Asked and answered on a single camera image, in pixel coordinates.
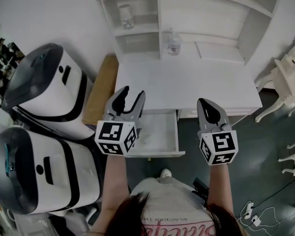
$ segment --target white sneaker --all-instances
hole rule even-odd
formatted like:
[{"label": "white sneaker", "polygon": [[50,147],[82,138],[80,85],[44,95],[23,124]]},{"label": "white sneaker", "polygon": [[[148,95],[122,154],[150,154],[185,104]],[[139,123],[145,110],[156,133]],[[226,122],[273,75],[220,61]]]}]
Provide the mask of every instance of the white sneaker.
[{"label": "white sneaker", "polygon": [[169,169],[163,169],[160,178],[171,177],[172,172]]}]

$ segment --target white t-shirt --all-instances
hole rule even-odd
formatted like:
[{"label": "white t-shirt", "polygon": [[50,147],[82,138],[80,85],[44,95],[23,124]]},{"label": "white t-shirt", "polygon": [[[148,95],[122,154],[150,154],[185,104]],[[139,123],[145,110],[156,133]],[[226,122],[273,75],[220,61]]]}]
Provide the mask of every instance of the white t-shirt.
[{"label": "white t-shirt", "polygon": [[213,236],[215,227],[193,189],[172,177],[147,178],[131,195],[148,192],[142,222],[148,236]]}]

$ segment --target dark hair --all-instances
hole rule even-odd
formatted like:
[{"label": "dark hair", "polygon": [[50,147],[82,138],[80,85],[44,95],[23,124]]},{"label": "dark hair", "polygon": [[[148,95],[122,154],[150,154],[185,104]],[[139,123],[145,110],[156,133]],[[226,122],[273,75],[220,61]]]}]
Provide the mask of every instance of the dark hair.
[{"label": "dark hair", "polygon": [[[148,202],[148,194],[139,193],[131,196],[117,209],[109,222],[105,236],[116,236],[127,232],[128,236],[148,236],[141,221],[141,216]],[[224,208],[208,205],[215,226],[216,236],[244,236],[235,217]]]}]

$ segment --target dark gray floor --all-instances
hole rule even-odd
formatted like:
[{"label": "dark gray floor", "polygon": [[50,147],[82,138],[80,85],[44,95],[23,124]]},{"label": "dark gray floor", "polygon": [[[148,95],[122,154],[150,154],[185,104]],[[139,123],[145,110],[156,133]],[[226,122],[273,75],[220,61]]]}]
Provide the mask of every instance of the dark gray floor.
[{"label": "dark gray floor", "polygon": [[[293,168],[293,161],[279,163],[277,159],[295,152],[295,148],[286,149],[287,145],[295,142],[295,112],[291,117],[287,117],[288,108],[283,106],[264,117],[260,123],[255,123],[255,116],[272,105],[278,96],[273,92],[261,92],[260,97],[264,107],[233,127],[237,131],[239,152],[233,163],[229,165],[229,170],[236,216],[239,216],[248,201],[257,205],[294,179],[291,173],[281,173],[283,168]],[[182,157],[159,158],[151,161],[128,158],[127,174],[130,188],[147,177],[158,177],[164,168],[170,169],[173,177],[190,186],[196,177],[208,185],[209,167],[198,149],[198,130],[196,119],[179,120],[179,150],[186,151],[186,155]],[[253,215],[260,215],[265,208],[273,206],[276,218],[280,221],[295,213],[294,204],[295,182],[255,208]],[[242,221],[251,224],[250,220]],[[261,221],[261,224],[274,225],[273,209],[267,210]],[[277,227],[251,226],[255,230],[266,228],[270,235],[275,233]],[[247,228],[247,231],[252,236],[267,235],[263,230],[253,232]],[[275,235],[295,236],[295,215],[282,222]]]}]

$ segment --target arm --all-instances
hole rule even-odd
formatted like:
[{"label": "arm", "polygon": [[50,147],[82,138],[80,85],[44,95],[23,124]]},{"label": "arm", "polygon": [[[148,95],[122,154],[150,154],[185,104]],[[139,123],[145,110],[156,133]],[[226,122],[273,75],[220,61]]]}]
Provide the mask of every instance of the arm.
[{"label": "arm", "polygon": [[128,197],[125,158],[109,155],[105,170],[102,210],[90,232],[104,233],[119,205]]},{"label": "arm", "polygon": [[231,182],[227,164],[211,166],[207,204],[215,204],[234,213]]}]

